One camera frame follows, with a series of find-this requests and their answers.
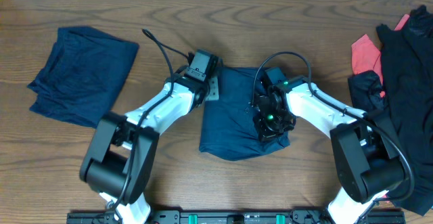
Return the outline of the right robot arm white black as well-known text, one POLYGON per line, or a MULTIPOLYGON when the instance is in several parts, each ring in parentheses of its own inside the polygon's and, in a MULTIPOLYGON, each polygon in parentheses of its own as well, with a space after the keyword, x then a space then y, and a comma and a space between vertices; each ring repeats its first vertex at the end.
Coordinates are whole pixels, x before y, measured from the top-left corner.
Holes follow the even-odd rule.
POLYGON ((322 92, 304 77, 291 80, 265 75, 263 94, 254 93, 252 105, 260 141, 271 141, 294 129, 303 118, 332 143, 341 188, 328 204, 326 223, 360 223, 392 189, 411 179, 409 164, 395 131, 384 114, 370 117, 322 92))

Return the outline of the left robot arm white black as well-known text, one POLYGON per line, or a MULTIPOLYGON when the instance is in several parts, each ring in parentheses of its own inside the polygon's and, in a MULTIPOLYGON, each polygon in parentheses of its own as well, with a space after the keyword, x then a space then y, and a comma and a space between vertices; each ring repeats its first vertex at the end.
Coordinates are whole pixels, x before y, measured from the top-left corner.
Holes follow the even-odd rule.
POLYGON ((217 76, 195 81, 178 76, 140 108, 108 112, 98 123, 79 172, 106 202, 97 213, 70 213, 68 223, 145 223, 151 213, 146 187, 158 140, 178 118, 204 101, 219 99, 217 76))

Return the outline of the navy blue denim shorts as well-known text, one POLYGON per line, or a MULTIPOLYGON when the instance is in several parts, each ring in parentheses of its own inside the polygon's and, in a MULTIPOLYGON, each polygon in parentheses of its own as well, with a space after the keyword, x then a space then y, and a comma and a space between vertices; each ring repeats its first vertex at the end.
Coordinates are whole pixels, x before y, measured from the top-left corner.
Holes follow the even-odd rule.
POLYGON ((205 103, 199 151, 223 160, 237 161, 265 156, 290 145, 288 134, 260 141, 251 105, 256 68, 219 68, 219 99, 205 103))

